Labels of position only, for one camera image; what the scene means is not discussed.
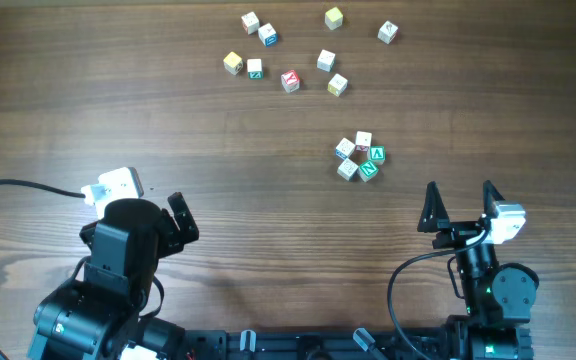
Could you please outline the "green letter A block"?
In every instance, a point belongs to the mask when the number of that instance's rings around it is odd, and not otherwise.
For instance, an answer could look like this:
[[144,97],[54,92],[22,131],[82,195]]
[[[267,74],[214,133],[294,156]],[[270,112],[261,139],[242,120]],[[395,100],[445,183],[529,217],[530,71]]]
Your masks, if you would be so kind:
[[368,159],[376,165],[383,165],[386,160],[386,151],[384,146],[371,146],[367,153]]

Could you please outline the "plain wooden picture block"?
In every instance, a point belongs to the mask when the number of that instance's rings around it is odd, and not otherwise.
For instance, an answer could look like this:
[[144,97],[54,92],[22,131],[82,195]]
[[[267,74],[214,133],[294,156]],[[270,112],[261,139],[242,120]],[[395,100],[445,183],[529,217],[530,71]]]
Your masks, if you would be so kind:
[[337,174],[341,176],[346,181],[351,181],[354,175],[357,173],[359,166],[353,162],[350,158],[346,158],[337,168]]

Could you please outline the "green letter N block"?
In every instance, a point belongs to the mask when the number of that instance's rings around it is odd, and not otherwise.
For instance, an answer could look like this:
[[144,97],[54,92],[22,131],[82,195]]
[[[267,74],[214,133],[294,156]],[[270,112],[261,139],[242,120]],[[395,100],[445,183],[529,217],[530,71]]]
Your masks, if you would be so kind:
[[366,160],[358,166],[357,174],[363,182],[368,182],[377,175],[378,171],[378,166],[372,160]]

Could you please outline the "red edged wooden block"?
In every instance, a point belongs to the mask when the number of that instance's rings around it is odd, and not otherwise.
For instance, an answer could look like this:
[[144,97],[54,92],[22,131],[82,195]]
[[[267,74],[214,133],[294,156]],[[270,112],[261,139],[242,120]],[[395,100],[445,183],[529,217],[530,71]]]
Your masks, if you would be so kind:
[[368,152],[371,147],[372,133],[358,131],[355,136],[355,149],[361,152]]

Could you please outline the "blue edged picture block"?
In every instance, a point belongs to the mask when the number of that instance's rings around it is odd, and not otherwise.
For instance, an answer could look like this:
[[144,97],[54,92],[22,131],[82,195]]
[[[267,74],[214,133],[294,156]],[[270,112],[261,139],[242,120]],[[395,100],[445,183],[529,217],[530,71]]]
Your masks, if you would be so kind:
[[335,147],[335,155],[344,161],[353,154],[355,148],[356,145],[352,141],[342,138]]

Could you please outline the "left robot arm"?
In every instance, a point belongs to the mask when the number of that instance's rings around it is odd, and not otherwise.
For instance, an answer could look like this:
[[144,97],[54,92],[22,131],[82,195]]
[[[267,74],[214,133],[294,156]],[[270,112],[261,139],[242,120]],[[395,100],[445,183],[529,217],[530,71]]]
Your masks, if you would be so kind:
[[118,359],[143,338],[157,310],[145,313],[150,291],[163,286],[160,259],[183,251],[199,229],[179,192],[160,208],[144,199],[109,203],[79,236],[90,253],[37,307],[30,359]]

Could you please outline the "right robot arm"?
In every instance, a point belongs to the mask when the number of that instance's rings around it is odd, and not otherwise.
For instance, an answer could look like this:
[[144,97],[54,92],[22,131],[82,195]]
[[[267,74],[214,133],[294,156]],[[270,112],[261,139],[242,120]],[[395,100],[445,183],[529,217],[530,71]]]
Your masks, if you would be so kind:
[[483,184],[484,209],[476,221],[453,222],[437,184],[427,185],[417,230],[434,233],[436,250],[453,250],[465,301],[465,316],[451,315],[446,324],[449,359],[527,360],[534,357],[530,331],[539,278],[518,263],[500,264],[495,247],[513,239],[526,223],[526,211],[507,201],[495,186]]

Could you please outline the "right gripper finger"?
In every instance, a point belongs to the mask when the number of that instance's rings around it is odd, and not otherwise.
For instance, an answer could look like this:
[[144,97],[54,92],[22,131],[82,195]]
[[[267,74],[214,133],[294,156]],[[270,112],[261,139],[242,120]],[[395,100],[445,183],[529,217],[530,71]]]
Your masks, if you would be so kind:
[[439,193],[437,183],[427,184],[424,207],[422,209],[417,231],[433,233],[450,228],[450,218]]
[[494,202],[504,200],[505,198],[499,193],[490,180],[486,180],[483,183],[483,205],[485,213],[491,212]]

